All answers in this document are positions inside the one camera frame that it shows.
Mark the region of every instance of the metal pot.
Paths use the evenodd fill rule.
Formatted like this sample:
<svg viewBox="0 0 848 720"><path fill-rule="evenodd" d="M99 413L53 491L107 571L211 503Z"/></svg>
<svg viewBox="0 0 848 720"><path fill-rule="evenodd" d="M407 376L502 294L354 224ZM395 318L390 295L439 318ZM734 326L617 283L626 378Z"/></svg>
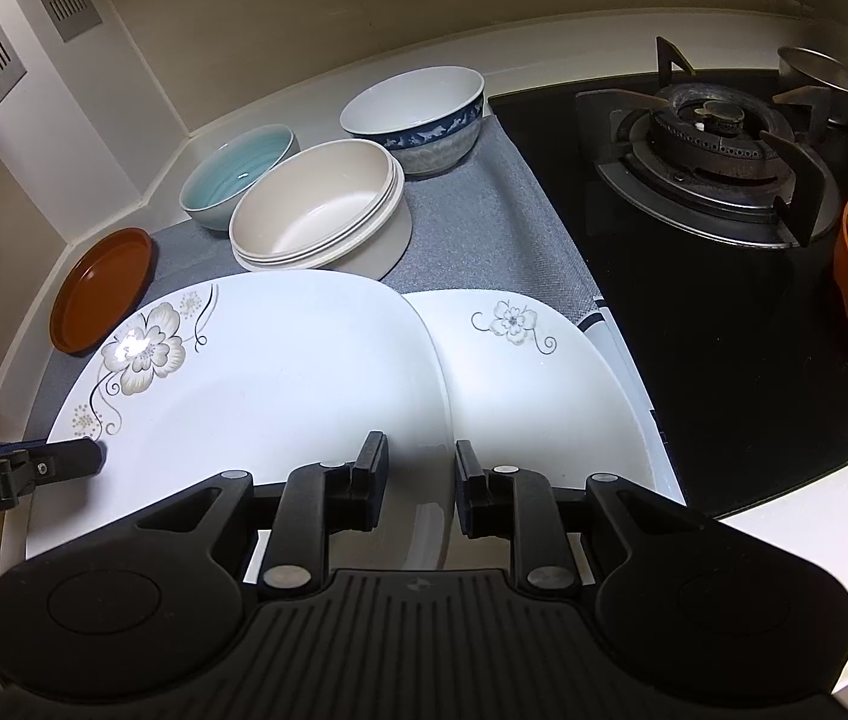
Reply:
<svg viewBox="0 0 848 720"><path fill-rule="evenodd" d="M828 121L848 127L848 66L823 53L785 46L780 57L779 79L784 91L799 86L824 86L832 91Z"/></svg>

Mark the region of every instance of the drying mat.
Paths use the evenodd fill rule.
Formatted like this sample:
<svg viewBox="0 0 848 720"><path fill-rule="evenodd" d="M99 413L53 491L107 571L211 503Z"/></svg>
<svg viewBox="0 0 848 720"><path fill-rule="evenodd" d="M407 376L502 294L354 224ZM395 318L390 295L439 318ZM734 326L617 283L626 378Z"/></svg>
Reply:
<svg viewBox="0 0 848 720"><path fill-rule="evenodd" d="M411 245L384 276L400 293L507 290L536 298L578 324L600 297L578 249L495 117L453 170L408 180ZM157 268L141 305L207 279L240 274L226 234L184 221L154 235ZM87 359L51 355L25 439L45 439Z"/></svg>

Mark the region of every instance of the orange plate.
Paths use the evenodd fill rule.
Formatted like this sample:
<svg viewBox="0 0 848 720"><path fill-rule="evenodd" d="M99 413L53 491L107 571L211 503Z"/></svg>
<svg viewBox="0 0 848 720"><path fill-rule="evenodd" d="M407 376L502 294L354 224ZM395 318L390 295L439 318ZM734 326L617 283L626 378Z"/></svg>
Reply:
<svg viewBox="0 0 848 720"><path fill-rule="evenodd" d="M51 343L67 354L97 346L151 280L154 243L137 227L111 233L71 269L51 309Z"/></svg>

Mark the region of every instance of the logo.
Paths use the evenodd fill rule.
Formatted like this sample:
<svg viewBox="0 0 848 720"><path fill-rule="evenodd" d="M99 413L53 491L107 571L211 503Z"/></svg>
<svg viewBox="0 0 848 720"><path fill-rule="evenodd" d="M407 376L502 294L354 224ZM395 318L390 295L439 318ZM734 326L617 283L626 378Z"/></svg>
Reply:
<svg viewBox="0 0 848 720"><path fill-rule="evenodd" d="M408 582L408 590L413 590L414 592L426 590L430 586L430 581L427 581L426 579L424 579L424 577L414 577L411 581Z"/></svg>

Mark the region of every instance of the white countertop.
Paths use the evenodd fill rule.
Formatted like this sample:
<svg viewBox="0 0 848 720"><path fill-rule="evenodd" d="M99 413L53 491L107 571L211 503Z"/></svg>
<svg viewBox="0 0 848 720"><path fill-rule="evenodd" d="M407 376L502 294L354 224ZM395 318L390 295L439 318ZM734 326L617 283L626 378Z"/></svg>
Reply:
<svg viewBox="0 0 848 720"><path fill-rule="evenodd" d="M50 354L46 327L53 295L80 252L119 227L137 224L155 231L184 220L176 202L181 184L205 154L229 138L267 122L291 125L303 148L341 137L336 118L353 95L391 74L427 65L471 66L485 74L488 95L589 77L646 73L656 68L654 37L658 34L680 46L699 68L775 68L776 50L782 45L814 47L848 61L848 29L827 23L753 13L624 12L462 35L296 84L202 127L168 163L145 205L111 220L65 252L5 360L1 374L7 390L5 409L23 415L29 411ZM20 517L16 520L15 525L15 517L8 519L5 545L15 538L20 542ZM823 566L848 589L848 467L727 522ZM4 565L9 557L3 556ZM838 690L838 697L848 704L848 664Z"/></svg>

